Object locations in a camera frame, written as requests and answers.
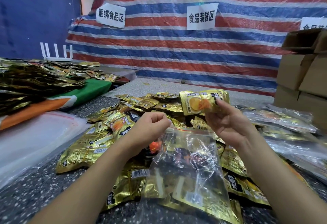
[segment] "person's left hand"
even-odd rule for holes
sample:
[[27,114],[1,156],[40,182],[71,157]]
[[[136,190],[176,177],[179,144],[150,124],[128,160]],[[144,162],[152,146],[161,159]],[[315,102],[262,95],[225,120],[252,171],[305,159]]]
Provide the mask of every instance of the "person's left hand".
[[145,112],[137,120],[131,130],[124,136],[133,155],[137,155],[143,148],[158,139],[171,125],[171,121],[163,112]]

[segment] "red white and blue tarp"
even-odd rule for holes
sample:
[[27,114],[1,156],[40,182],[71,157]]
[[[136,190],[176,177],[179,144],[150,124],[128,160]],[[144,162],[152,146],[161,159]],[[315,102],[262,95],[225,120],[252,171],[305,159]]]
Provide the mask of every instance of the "red white and blue tarp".
[[[125,29],[96,22],[104,3],[126,7]],[[186,30],[186,7],[219,3],[215,28]],[[327,0],[94,0],[72,21],[74,59],[136,69],[138,77],[274,95],[287,32],[327,16]]]

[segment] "paper sign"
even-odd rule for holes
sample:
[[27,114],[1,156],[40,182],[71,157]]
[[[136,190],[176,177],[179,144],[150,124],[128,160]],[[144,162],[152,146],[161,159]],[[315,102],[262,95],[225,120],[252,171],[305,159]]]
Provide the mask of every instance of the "paper sign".
[[302,18],[300,30],[313,28],[327,28],[327,18]]
[[113,27],[125,27],[126,8],[106,3],[96,10],[96,21]]
[[218,3],[187,7],[186,30],[205,30],[215,27]]

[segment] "hand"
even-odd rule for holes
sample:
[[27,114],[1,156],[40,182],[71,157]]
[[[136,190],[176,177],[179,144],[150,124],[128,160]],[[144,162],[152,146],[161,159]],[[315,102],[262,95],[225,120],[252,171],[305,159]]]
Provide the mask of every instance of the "hand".
[[206,121],[226,144],[238,150],[244,143],[251,142],[254,135],[259,134],[240,110],[220,99],[216,102],[225,114],[206,113]]
[[158,139],[171,125],[171,121],[163,112],[145,112],[134,124],[132,129],[124,136],[128,142],[133,156],[143,148]]

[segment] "cardboard box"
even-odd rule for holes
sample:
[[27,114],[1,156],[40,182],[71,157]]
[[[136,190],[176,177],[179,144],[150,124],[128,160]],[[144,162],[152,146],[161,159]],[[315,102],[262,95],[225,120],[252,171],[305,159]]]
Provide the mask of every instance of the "cardboard box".
[[276,82],[291,90],[298,90],[316,55],[286,54],[279,64]]
[[301,92],[298,107],[313,114],[313,124],[317,128],[327,130],[327,99]]
[[327,53],[327,30],[322,30],[317,46],[315,48],[315,53]]
[[319,54],[313,60],[299,90],[327,97],[327,55]]
[[274,106],[298,110],[299,95],[299,91],[278,85],[275,93]]
[[321,28],[292,31],[286,35],[282,49],[300,54],[312,54],[321,36]]

